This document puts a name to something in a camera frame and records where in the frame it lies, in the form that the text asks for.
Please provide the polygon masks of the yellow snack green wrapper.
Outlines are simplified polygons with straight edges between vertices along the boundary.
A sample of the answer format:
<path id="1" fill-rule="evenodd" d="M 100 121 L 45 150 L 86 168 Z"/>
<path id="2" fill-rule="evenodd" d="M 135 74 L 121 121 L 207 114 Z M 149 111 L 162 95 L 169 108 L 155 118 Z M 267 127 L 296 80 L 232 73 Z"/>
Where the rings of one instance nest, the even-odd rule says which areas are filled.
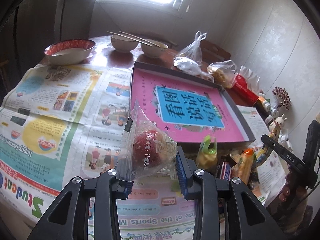
<path id="1" fill-rule="evenodd" d="M 217 142 L 211 135 L 204 137 L 196 157 L 198 168 L 207 170 L 217 164 Z"/>

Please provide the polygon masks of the orange snack packet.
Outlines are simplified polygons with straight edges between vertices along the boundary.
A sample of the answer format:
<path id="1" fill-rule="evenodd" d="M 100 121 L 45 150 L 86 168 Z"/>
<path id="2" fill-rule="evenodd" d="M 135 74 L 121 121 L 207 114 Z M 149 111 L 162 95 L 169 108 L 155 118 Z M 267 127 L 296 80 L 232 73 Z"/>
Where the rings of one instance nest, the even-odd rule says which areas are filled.
<path id="1" fill-rule="evenodd" d="M 244 150 L 237 158 L 234 158 L 234 160 L 236 164 L 232 167 L 232 178 L 240 178 L 245 185 L 249 185 L 257 180 L 257 160 L 253 148 Z"/>

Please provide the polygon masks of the red snack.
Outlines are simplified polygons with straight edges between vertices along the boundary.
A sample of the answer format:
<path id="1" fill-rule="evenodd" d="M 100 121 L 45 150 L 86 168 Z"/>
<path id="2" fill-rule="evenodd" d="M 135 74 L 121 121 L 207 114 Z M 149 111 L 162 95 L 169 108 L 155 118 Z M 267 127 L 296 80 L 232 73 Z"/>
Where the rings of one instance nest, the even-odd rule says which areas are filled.
<path id="1" fill-rule="evenodd" d="M 160 173 L 176 180 L 177 151 L 177 143 L 148 119 L 136 101 L 123 131 L 116 176 L 134 181 Z"/>

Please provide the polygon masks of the dark blue cookie packet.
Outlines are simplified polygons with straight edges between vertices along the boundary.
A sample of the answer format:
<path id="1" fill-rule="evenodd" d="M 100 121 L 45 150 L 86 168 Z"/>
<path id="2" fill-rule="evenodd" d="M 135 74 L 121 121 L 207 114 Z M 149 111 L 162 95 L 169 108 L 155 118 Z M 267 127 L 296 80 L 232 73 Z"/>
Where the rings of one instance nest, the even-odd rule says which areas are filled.
<path id="1" fill-rule="evenodd" d="M 232 175 L 232 167 L 236 165 L 236 161 L 230 156 L 222 156 L 216 169 L 215 177 L 222 180 L 230 181 Z"/>

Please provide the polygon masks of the crumpled white tissue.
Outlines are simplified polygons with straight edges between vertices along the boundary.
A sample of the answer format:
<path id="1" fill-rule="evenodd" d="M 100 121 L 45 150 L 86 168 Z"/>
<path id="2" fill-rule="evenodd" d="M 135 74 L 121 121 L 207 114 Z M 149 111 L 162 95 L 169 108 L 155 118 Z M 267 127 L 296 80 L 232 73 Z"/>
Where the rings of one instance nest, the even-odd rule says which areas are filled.
<path id="1" fill-rule="evenodd" d="M 293 152 L 291 142 L 289 141 L 289 130 L 288 129 L 281 129 L 279 133 L 278 143 L 289 150 L 290 152 Z"/>

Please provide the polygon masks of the newspaper sheet right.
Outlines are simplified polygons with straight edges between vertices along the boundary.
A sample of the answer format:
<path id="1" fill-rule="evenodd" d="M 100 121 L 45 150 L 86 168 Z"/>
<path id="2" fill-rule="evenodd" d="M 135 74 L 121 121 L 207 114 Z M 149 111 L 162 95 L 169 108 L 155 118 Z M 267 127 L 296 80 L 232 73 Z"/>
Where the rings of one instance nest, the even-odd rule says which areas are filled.
<path id="1" fill-rule="evenodd" d="M 267 207 L 279 194 L 285 184 L 285 171 L 276 152 L 271 151 L 261 141 L 263 135 L 268 135 L 278 141 L 281 129 L 277 126 L 272 132 L 258 113 L 256 108 L 238 106 L 240 113 L 252 130 L 255 141 L 249 148 L 255 150 L 257 180 L 248 185 L 261 204 Z"/>

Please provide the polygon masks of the white rabbit figurine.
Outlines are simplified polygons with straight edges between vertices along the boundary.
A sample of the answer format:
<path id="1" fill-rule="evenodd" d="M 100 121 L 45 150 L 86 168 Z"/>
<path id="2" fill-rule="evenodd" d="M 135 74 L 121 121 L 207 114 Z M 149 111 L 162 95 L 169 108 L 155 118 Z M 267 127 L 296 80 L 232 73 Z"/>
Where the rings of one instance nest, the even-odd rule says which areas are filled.
<path id="1" fill-rule="evenodd" d="M 286 121 L 287 117 L 284 114 L 282 116 L 278 116 L 269 124 L 269 131 L 272 132 L 277 126 L 279 129 L 282 129 Z"/>

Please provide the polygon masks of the orange capped bottle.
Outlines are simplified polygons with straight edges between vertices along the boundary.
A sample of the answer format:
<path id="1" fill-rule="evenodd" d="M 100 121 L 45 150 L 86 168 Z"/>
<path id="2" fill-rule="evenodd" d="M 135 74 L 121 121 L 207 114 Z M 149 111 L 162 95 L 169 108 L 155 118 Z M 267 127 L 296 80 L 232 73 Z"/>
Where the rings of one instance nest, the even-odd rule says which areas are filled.
<path id="1" fill-rule="evenodd" d="M 269 112 L 271 110 L 270 103 L 263 96 L 259 96 L 258 99 L 259 99 L 259 102 L 260 102 L 261 106 L 263 107 L 263 109 L 266 112 Z"/>

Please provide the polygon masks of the colourful student newspaper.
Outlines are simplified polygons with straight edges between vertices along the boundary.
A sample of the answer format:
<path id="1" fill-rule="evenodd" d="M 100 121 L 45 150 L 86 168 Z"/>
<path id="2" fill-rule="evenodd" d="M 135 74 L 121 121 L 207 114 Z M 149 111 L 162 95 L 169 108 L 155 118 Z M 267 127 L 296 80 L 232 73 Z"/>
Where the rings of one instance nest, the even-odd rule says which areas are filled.
<path id="1" fill-rule="evenodd" d="M 76 176 L 114 168 L 129 113 L 131 71 L 36 65 L 1 105 L 1 220 L 26 239 Z M 117 202 L 122 239 L 192 239 L 195 209 L 177 181 L 156 174 Z"/>

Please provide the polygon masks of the red tissue pack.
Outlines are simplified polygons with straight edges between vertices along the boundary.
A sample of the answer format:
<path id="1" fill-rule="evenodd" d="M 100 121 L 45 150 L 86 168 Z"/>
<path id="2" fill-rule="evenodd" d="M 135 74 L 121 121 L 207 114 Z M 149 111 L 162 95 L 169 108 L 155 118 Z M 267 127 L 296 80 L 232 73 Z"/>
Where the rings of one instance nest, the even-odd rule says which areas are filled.
<path id="1" fill-rule="evenodd" d="M 260 77 L 252 70 L 241 66 L 236 74 L 231 90 L 234 91 L 249 106 L 253 106 L 259 98 Z"/>

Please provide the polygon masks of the crumpled white plastic bag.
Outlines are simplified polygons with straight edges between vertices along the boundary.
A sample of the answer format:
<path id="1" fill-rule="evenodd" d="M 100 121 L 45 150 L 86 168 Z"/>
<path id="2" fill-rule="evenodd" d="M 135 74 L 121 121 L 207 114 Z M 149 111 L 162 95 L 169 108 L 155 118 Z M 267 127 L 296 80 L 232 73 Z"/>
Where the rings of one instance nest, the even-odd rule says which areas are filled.
<path id="1" fill-rule="evenodd" d="M 200 65 L 197 62 L 187 57 L 175 57 L 174 67 L 189 75 L 200 76 L 207 81 L 214 82 L 214 78 L 212 75 L 202 71 Z"/>

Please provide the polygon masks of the wooden chair back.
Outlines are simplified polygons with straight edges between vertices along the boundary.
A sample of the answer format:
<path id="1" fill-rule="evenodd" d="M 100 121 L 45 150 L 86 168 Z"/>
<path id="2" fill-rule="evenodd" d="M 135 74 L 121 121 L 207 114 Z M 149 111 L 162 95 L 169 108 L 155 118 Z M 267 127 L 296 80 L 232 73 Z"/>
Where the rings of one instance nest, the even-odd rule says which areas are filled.
<path id="1" fill-rule="evenodd" d="M 202 51 L 202 60 L 206 63 L 223 62 L 231 58 L 229 52 L 207 40 L 201 41 L 200 48 Z"/>

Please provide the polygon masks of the clear tied plastic bag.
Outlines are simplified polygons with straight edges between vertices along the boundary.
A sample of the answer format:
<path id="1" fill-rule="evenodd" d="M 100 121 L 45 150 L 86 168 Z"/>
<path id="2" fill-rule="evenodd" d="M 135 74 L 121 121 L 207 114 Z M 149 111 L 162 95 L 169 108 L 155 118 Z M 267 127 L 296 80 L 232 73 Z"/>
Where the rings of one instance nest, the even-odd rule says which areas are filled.
<path id="1" fill-rule="evenodd" d="M 202 51 L 201 51 L 201 41 L 205 40 L 207 37 L 207 33 L 201 33 L 197 31 L 194 36 L 194 41 L 183 48 L 174 58 L 174 61 L 181 58 L 188 58 L 193 60 L 197 64 L 202 62 Z"/>

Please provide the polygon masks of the chopstick back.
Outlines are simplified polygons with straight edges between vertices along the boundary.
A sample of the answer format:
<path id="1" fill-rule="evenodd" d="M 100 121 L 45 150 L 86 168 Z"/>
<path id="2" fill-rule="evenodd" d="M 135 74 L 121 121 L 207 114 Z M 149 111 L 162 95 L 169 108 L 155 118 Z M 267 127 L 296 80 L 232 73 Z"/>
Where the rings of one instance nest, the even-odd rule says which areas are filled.
<path id="1" fill-rule="evenodd" d="M 140 40 L 140 43 L 143 43 L 143 42 L 144 42 L 145 44 L 148 44 L 149 46 L 156 46 L 156 47 L 158 47 L 158 48 L 161 47 L 159 44 L 156 44 L 155 42 L 149 41 L 149 40 L 144 39 L 144 38 L 141 38 L 141 37 L 139 37 L 139 36 L 132 35 L 132 34 L 129 34 L 129 33 L 124 32 L 124 31 L 120 31 L 120 33 L 121 33 L 121 34 L 124 34 L 124 35 L 126 35 L 126 36 L 128 36 L 128 37 L 131 37 L 131 38 L 136 38 L 136 39 Z"/>

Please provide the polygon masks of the chopstick front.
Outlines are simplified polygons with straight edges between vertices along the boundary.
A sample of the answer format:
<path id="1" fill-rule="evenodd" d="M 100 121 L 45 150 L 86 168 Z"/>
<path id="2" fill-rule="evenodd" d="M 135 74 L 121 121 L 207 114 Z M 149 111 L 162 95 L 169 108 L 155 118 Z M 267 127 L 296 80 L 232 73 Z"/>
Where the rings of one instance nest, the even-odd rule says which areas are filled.
<path id="1" fill-rule="evenodd" d="M 136 41 L 136 42 L 139 42 L 140 43 L 140 40 L 136 39 L 136 38 L 131 38 L 131 37 L 128 37 L 126 35 L 123 35 L 123 34 L 118 34 L 118 33 L 114 33 L 114 32 L 111 32 L 111 31 L 108 31 L 109 34 L 112 34 L 112 35 L 117 35 L 117 36 L 120 36 L 120 37 L 124 37 L 124 38 L 127 38 L 129 40 L 133 40 L 133 41 Z"/>

